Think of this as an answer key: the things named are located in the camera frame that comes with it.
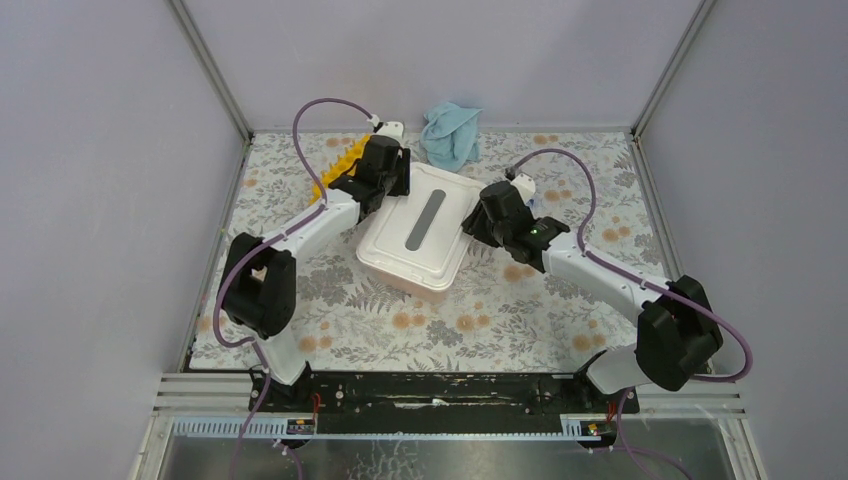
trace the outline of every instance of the white plastic container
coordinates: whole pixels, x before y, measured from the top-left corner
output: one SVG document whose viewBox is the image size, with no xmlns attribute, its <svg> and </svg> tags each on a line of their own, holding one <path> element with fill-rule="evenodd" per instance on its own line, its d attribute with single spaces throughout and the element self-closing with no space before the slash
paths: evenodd
<svg viewBox="0 0 848 480">
<path fill-rule="evenodd" d="M 423 163 L 409 175 L 409 196 L 383 200 L 356 256 L 384 283 L 439 303 L 471 241 L 460 224 L 484 185 Z"/>
</svg>

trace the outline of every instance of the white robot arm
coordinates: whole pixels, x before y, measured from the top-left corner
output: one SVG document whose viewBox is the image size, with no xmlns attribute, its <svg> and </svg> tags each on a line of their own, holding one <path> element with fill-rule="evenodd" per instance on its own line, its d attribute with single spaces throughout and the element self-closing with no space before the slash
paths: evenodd
<svg viewBox="0 0 848 480">
<path fill-rule="evenodd" d="M 493 247 L 505 248 L 517 262 L 563 277 L 591 292 L 636 324 L 633 345 L 604 351 L 581 367 L 578 375 L 602 394 L 645 383 L 677 391 L 723 343 L 719 326 L 694 309 L 601 267 L 594 257 L 710 309 L 703 287 L 683 276 L 677 281 L 646 275 L 595 250 L 581 249 L 577 233 L 561 222 L 536 219 L 519 191 L 507 181 L 487 186 L 480 202 L 462 224 L 463 231 Z"/>
<path fill-rule="evenodd" d="M 271 375 L 292 385 L 306 365 L 291 329 L 286 328 L 296 305 L 296 266 L 320 251 L 332 238 L 353 228 L 375 212 L 387 196 L 409 193 L 408 149 L 399 142 L 402 125 L 381 124 L 366 144 L 356 172 L 330 184 L 325 203 L 318 203 L 286 223 L 281 232 L 292 232 L 256 255 L 239 272 L 226 292 L 223 308 L 237 324 L 256 332 Z M 501 181 L 480 192 L 480 202 L 462 223 L 463 231 L 490 246 L 506 249 L 514 260 L 542 273 L 563 277 L 592 292 L 637 326 L 637 342 L 604 351 L 576 373 L 602 395 L 623 388 L 656 383 L 679 390 L 722 345 L 718 325 L 695 310 L 675 302 L 644 284 L 599 266 L 585 255 L 591 251 L 615 267 L 656 285 L 666 285 L 678 295 L 709 309 L 703 288 L 682 277 L 675 282 L 645 275 L 591 246 L 581 249 L 577 234 L 561 222 L 536 219 L 525 204 L 526 178 Z M 263 243 L 243 233 L 233 240 L 224 276 L 249 251 Z M 264 280 L 253 276 L 267 269 Z"/>
</svg>

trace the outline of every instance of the blue towel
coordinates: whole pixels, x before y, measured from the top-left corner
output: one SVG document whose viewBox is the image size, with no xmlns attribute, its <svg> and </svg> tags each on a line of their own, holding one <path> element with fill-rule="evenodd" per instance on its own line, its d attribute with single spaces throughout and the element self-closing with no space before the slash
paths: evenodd
<svg viewBox="0 0 848 480">
<path fill-rule="evenodd" d="M 477 161 L 477 116 L 480 108 L 462 108 L 445 102 L 424 114 L 427 126 L 421 131 L 421 149 L 435 167 L 456 172 L 466 161 Z"/>
</svg>

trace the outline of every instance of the gray wall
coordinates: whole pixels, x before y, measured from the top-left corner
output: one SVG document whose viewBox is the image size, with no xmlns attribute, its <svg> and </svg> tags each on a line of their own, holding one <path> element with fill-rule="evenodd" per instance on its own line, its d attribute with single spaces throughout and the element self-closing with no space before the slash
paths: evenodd
<svg viewBox="0 0 848 480">
<path fill-rule="evenodd" d="M 164 1 L 2 11 L 0 478 L 126 478 L 239 140 Z"/>
<path fill-rule="evenodd" d="M 317 97 L 422 126 L 444 100 L 487 126 L 631 125 L 698 0 L 189 0 L 245 117 L 291 126 Z M 341 107 L 305 127 L 360 126 Z"/>
<path fill-rule="evenodd" d="M 718 2 L 644 142 L 685 270 L 753 345 L 774 479 L 848 470 L 846 19 L 844 0 Z"/>
</svg>

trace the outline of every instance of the yellow object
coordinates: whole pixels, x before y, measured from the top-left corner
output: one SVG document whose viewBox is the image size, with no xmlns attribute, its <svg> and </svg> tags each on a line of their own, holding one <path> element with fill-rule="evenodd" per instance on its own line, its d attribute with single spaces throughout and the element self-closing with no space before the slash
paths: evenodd
<svg viewBox="0 0 848 480">
<path fill-rule="evenodd" d="M 339 178 L 348 169 L 350 169 L 350 171 L 347 172 L 348 174 L 356 172 L 356 167 L 353 165 L 353 162 L 362 158 L 362 152 L 365 150 L 365 144 L 368 142 L 369 138 L 371 138 L 371 135 L 365 135 L 358 142 L 354 143 L 353 146 L 345 150 L 344 155 L 339 155 L 338 161 L 330 167 L 329 172 L 321 171 L 321 184 L 324 185 L 324 188 L 327 188 L 330 185 L 330 182 Z M 312 200 L 309 201 L 309 204 L 312 205 L 318 201 L 319 198 L 321 198 L 321 190 L 318 188 L 318 185 L 313 184 Z"/>
</svg>

